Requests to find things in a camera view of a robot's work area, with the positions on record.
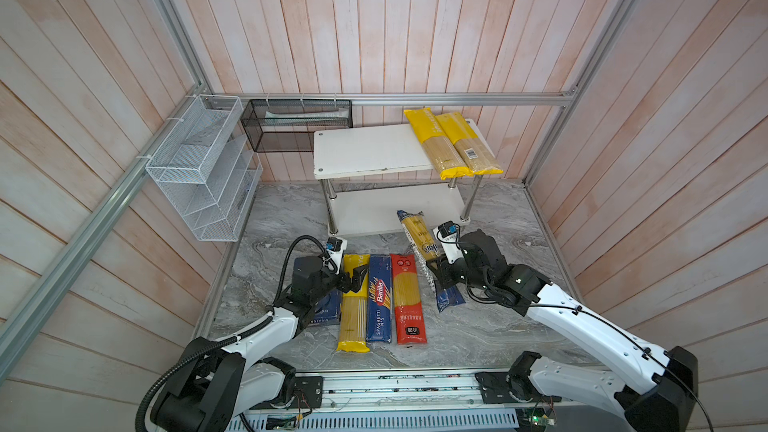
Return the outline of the blue yellow spaghetti bag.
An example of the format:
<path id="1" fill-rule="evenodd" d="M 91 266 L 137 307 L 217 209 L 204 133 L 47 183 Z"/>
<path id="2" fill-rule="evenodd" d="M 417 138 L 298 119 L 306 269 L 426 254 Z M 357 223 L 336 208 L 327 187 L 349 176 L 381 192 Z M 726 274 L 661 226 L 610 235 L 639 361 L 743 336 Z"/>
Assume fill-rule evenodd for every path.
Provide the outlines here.
<path id="1" fill-rule="evenodd" d="M 439 262 L 446 256 L 442 246 L 427 228 L 423 213 L 398 210 L 397 216 L 414 251 L 419 271 L 434 293 L 438 311 L 442 313 L 447 308 L 465 304 L 464 297 L 455 285 L 445 288 L 435 276 Z"/>

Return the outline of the yellow barcode spaghetti bag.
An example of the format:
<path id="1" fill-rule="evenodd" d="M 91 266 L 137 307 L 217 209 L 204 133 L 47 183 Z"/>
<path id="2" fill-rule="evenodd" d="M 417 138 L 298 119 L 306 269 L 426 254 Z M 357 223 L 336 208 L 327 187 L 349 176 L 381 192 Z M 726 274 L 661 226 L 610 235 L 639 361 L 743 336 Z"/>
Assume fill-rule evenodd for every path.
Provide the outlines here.
<path id="1" fill-rule="evenodd" d="M 437 115 L 436 120 L 473 175 L 503 173 L 484 140 L 459 112 Z"/>

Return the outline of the yellow clear spaghetti bag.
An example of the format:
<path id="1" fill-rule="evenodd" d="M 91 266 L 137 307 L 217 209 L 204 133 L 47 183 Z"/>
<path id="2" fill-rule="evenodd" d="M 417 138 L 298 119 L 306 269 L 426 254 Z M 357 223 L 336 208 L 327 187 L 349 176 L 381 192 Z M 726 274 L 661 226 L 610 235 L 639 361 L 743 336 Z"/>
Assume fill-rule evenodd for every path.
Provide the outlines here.
<path id="1" fill-rule="evenodd" d="M 406 109 L 404 115 L 441 180 L 472 176 L 430 108 Z"/>

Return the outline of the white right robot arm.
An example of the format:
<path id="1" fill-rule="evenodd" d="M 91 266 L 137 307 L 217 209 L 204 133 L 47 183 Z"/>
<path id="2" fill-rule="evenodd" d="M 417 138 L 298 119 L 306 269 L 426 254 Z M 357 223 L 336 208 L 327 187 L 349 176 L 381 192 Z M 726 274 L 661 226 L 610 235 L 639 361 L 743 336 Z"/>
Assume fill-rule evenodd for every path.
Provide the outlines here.
<path id="1" fill-rule="evenodd" d="M 684 431 L 698 397 L 698 359 L 676 346 L 640 339 L 581 304 L 545 274 L 510 264 L 482 230 L 462 234 L 445 222 L 433 234 L 443 252 L 427 262 L 441 286 L 479 291 L 483 304 L 508 308 L 558 332 L 604 365 L 592 370 L 523 352 L 504 376 L 477 378 L 481 386 L 519 402 L 560 397 L 624 419 L 635 431 Z"/>

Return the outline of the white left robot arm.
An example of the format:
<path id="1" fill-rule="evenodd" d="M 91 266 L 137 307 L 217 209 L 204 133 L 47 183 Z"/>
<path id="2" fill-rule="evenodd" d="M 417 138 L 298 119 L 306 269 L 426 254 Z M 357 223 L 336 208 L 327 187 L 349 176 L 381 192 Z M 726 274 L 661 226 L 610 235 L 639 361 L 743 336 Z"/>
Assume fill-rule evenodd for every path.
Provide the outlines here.
<path id="1" fill-rule="evenodd" d="M 297 258 L 291 284 L 261 319 L 223 339 L 188 344 L 142 398 L 135 429 L 151 421 L 166 431 L 223 431 L 233 416 L 276 399 L 293 369 L 268 354 L 305 330 L 331 291 L 363 291 L 368 269 L 346 272 L 336 252 Z"/>

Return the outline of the dark blue pasta box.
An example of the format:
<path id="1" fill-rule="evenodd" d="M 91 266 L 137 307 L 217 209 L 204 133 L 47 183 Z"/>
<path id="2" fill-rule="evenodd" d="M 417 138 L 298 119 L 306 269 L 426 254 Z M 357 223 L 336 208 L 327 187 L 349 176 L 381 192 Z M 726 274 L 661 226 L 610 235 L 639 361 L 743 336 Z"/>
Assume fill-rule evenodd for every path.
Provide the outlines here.
<path id="1" fill-rule="evenodd" d="M 341 316 L 341 292 L 336 288 L 323 299 L 315 312 L 312 312 L 309 326 L 338 324 Z"/>

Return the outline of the white two-tier metal shelf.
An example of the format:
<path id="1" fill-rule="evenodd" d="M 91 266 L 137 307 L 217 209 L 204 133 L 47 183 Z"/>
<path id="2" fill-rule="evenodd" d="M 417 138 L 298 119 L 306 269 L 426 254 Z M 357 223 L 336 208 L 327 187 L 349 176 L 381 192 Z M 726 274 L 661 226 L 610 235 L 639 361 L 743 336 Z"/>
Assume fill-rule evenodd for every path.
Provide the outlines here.
<path id="1" fill-rule="evenodd" d="M 314 133 L 314 177 L 324 188 L 328 230 L 345 238 L 402 230 L 397 212 L 423 212 L 430 226 L 469 222 L 474 199 L 432 164 L 409 124 Z"/>

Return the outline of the yellow Pastati spaghetti bag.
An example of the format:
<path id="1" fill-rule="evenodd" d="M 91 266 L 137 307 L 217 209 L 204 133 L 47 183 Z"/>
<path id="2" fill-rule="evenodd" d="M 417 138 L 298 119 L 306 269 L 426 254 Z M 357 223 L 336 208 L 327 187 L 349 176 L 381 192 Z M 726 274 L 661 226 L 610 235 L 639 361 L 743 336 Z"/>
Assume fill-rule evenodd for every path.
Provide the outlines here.
<path id="1" fill-rule="evenodd" d="M 368 264 L 369 255 L 346 255 L 343 260 L 344 271 Z M 342 295 L 340 330 L 337 351 L 367 353 L 366 323 L 368 306 L 368 275 L 360 292 L 345 292 Z"/>

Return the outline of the blue Barilla spaghetti box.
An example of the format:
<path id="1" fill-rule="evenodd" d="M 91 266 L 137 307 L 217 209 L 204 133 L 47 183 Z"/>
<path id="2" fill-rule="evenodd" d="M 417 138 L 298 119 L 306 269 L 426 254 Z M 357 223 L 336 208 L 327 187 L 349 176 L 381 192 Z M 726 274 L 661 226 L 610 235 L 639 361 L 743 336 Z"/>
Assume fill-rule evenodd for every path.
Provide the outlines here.
<path id="1" fill-rule="evenodd" d="M 368 263 L 366 341 L 392 341 L 392 262 L 389 255 L 371 255 Z"/>

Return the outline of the red spaghetti bag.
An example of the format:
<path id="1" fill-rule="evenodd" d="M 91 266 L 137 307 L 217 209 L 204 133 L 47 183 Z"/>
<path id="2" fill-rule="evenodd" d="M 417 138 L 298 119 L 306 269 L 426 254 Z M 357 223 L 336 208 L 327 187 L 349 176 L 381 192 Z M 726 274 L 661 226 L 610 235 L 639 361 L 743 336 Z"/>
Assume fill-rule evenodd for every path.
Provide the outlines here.
<path id="1" fill-rule="evenodd" d="M 391 255 L 393 300 L 397 343 L 426 344 L 427 336 L 419 287 L 419 276 L 413 255 Z"/>

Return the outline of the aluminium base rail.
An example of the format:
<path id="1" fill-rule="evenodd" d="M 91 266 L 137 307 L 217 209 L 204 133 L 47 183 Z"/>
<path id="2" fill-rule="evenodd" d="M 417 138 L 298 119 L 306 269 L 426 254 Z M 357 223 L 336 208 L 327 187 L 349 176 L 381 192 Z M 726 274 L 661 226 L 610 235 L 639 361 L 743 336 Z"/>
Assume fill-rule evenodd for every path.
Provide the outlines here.
<path id="1" fill-rule="evenodd" d="M 495 398 L 477 370 L 301 373 L 292 407 L 252 409 L 231 431 L 627 431 L 621 418 L 558 398 Z"/>

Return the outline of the black mesh wall basket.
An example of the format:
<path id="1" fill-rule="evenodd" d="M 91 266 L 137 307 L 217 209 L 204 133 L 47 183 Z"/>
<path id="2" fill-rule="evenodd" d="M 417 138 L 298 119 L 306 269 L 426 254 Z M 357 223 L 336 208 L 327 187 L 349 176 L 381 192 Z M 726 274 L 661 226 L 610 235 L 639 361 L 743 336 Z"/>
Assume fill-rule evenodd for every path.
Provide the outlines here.
<path id="1" fill-rule="evenodd" d="M 314 150 L 316 131 L 352 128 L 352 103 L 340 99 L 251 99 L 240 119 L 257 153 Z"/>

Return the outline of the aluminium frame rail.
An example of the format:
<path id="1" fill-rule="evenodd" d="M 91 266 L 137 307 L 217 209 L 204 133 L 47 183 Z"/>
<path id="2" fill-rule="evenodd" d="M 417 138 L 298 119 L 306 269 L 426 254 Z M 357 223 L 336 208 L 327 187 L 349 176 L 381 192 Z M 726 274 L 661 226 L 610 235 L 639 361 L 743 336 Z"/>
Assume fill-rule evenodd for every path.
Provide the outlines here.
<path id="1" fill-rule="evenodd" d="M 241 93 L 242 100 L 349 101 L 353 106 L 556 106 L 564 107 L 574 94 L 553 92 L 464 93 Z"/>

